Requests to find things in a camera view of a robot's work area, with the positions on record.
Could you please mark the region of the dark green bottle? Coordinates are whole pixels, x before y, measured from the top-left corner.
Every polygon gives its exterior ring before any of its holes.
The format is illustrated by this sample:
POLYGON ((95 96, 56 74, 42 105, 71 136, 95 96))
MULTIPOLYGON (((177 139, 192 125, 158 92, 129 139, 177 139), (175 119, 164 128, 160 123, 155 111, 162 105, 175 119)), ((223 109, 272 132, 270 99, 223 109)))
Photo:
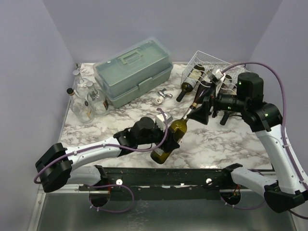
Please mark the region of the dark green bottle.
POLYGON ((168 136, 164 143, 151 152, 151 158, 158 164, 163 164, 170 154, 180 147, 179 142, 187 132, 187 115, 196 108, 193 103, 184 113, 181 119, 174 120, 168 128, 168 136))

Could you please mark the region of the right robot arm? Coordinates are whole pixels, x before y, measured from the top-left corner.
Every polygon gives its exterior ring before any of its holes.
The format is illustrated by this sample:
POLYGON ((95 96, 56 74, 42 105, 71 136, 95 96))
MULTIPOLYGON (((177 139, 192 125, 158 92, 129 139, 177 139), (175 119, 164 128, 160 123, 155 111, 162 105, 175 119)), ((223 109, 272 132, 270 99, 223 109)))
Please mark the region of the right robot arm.
POLYGON ((308 199, 307 175, 302 169, 286 136, 282 135, 282 115, 279 109, 263 101, 264 81, 256 73, 238 75, 235 95, 212 92, 204 96, 203 103, 187 117, 204 125, 208 124, 209 111, 240 113, 264 146, 276 172, 276 179, 261 176, 240 164, 223 169, 222 185, 228 189, 242 185, 263 196, 267 205, 276 213, 288 211, 308 199))

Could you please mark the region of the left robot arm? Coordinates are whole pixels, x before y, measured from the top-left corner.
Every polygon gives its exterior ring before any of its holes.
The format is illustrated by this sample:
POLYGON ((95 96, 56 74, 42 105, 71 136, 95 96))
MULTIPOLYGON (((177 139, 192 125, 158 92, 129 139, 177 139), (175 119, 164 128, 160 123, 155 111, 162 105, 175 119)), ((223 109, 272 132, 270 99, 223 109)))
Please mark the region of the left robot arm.
POLYGON ((157 148, 178 148, 171 140, 168 123, 173 120, 168 113, 155 119, 142 117, 132 127, 117 132, 112 137, 89 145, 65 148, 62 143, 53 144, 35 163, 35 184, 41 184, 44 192, 54 192, 67 184, 91 185, 102 190, 107 183, 99 167, 87 165, 102 159, 117 158, 132 152, 149 152, 157 148))

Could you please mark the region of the green bottle black neck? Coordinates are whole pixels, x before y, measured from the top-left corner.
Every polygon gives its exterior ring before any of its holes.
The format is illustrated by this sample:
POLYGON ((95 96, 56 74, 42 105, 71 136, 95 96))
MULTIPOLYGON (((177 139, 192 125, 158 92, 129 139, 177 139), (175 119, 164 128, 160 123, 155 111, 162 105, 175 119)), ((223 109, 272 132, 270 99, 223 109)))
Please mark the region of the green bottle black neck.
POLYGON ((220 124, 221 124, 222 126, 224 126, 224 125, 226 124, 226 122, 228 121, 228 119, 229 119, 230 116, 231 116, 231 112, 225 111, 225 112, 224 112, 224 115, 223 115, 223 117, 222 117, 222 119, 221 119, 221 121, 220 121, 220 124))

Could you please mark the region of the clear bottle white label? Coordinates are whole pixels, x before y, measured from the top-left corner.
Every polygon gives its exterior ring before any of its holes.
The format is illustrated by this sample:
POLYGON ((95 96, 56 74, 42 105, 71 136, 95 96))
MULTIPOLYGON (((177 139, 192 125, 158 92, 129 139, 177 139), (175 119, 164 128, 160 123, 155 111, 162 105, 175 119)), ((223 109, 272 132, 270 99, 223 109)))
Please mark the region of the clear bottle white label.
POLYGON ((94 112, 87 100, 79 97, 72 88, 66 90, 70 96, 70 108, 78 120, 84 124, 94 119, 94 112))

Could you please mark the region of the clear bottle silver cap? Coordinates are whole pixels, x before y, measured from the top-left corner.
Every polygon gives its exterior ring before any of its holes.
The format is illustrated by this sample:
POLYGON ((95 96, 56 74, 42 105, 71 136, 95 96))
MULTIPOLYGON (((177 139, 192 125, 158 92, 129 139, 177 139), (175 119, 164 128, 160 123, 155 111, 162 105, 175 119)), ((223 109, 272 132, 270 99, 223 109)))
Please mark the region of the clear bottle silver cap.
POLYGON ((87 101, 91 104, 92 108, 98 116, 106 115, 109 113, 109 104, 105 94, 95 87, 92 81, 86 83, 88 87, 87 101))

